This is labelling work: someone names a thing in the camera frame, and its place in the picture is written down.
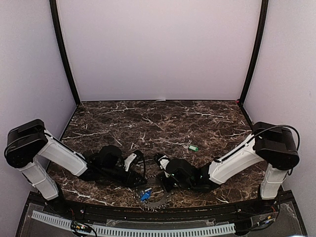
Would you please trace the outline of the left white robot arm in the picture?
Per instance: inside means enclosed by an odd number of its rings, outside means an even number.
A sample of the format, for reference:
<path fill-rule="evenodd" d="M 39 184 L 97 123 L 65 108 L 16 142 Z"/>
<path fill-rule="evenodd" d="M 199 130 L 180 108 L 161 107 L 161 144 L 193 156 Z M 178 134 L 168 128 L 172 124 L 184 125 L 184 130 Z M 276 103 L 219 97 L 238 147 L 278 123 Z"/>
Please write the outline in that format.
<path fill-rule="evenodd" d="M 141 151 L 136 150 L 124 158 L 120 148 L 107 145 L 96 153 L 84 156 L 55 138 L 46 130 L 40 119 L 9 131 L 4 157 L 11 167 L 18 169 L 27 178 L 45 200 L 51 201 L 50 207 L 59 215 L 66 215 L 70 211 L 70 205 L 62 199 L 62 191 L 39 163 L 38 157 L 48 159 L 87 182 L 108 178 L 128 188 L 147 183 L 145 173 L 140 174 L 132 169 L 134 164 L 144 160 Z"/>

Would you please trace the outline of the black disc with keyrings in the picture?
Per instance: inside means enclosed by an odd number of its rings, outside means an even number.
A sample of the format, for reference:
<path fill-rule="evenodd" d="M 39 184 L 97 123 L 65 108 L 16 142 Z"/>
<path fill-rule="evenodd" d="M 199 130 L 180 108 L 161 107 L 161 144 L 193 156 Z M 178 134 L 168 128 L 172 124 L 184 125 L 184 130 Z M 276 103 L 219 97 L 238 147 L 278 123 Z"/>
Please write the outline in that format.
<path fill-rule="evenodd" d="M 151 196 L 146 201 L 141 201 L 139 192 L 141 190 L 152 188 Z M 168 206 L 169 195 L 164 189 L 161 180 L 158 177 L 150 176 L 147 184 L 133 189 L 133 196 L 139 208 L 143 211 L 158 211 Z"/>

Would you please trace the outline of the blue key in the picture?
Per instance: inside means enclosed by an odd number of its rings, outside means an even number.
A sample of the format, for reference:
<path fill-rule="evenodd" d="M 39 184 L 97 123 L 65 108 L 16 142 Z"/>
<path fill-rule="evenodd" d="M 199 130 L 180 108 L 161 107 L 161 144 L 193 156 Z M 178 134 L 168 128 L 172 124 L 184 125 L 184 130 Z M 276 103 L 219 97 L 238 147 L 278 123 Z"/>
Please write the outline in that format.
<path fill-rule="evenodd" d="M 151 196 L 152 188 L 147 188 L 139 192 L 140 200 L 146 201 Z"/>

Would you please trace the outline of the green key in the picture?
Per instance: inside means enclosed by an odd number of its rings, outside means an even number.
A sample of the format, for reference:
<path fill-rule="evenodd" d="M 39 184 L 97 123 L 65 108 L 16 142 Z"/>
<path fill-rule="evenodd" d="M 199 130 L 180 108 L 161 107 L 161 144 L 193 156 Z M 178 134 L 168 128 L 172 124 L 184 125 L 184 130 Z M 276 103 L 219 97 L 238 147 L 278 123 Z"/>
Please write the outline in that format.
<path fill-rule="evenodd" d="M 191 150 L 191 151 L 194 151 L 194 152 L 198 151 L 198 147 L 195 146 L 195 145 L 192 145 L 191 143 L 184 143 L 182 146 L 183 146 L 184 149 L 187 149 L 187 150 Z"/>

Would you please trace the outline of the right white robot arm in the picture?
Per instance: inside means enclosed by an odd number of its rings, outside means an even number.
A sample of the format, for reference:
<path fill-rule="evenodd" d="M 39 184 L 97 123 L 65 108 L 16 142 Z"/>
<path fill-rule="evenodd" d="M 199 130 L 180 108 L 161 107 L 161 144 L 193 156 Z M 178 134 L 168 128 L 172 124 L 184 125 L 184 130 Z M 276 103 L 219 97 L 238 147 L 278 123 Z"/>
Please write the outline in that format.
<path fill-rule="evenodd" d="M 287 173 L 299 163 L 300 138 L 290 125 L 257 122 L 252 133 L 226 155 L 196 168 L 183 158 L 168 158 L 157 154 L 155 161 L 163 171 L 162 182 L 170 191 L 174 187 L 208 193 L 219 188 L 228 179 L 248 167 L 266 161 L 265 177 L 260 184 L 259 198 L 253 201 L 252 210 L 263 214 L 271 206 Z"/>

